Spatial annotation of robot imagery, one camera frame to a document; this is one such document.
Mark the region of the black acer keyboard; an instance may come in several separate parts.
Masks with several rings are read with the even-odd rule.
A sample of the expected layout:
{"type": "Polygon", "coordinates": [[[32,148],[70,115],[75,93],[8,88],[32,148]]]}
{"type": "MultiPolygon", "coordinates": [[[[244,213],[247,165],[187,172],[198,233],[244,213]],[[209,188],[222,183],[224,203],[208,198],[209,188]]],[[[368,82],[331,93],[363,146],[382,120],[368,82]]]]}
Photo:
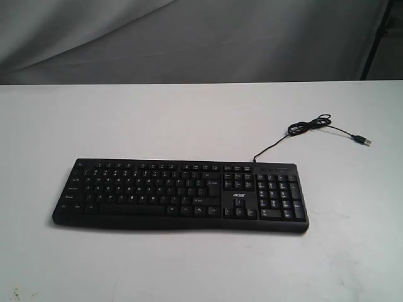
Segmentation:
{"type": "Polygon", "coordinates": [[[297,166],[264,162],[77,159],[52,219],[139,231],[309,228],[297,166]]]}

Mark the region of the grey backdrop cloth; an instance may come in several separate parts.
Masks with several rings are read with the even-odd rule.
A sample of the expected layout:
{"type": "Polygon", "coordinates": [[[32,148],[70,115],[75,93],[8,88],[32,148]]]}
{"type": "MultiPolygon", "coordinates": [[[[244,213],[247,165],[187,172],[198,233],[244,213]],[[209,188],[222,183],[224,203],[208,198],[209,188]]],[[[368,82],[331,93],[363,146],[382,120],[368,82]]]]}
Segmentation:
{"type": "Polygon", "coordinates": [[[354,81],[390,1],[2,1],[1,83],[354,81]]]}

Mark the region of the black stand pole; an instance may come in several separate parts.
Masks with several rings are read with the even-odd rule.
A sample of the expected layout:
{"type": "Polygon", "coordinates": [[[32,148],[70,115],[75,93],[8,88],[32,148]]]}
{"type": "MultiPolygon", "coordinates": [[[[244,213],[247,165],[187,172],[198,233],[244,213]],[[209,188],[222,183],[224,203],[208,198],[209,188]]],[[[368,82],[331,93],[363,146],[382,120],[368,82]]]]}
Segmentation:
{"type": "Polygon", "coordinates": [[[372,63],[375,59],[375,56],[377,54],[380,42],[382,38],[386,37],[390,29],[395,25],[396,23],[396,18],[391,15],[392,8],[394,4],[397,3],[395,0],[389,0],[387,2],[385,11],[382,15],[381,22],[375,32],[375,37],[373,40],[373,43],[371,45],[370,51],[368,53],[368,57],[366,58],[362,73],[360,75],[360,80],[365,81],[367,80],[368,73],[372,67],[372,63]]]}

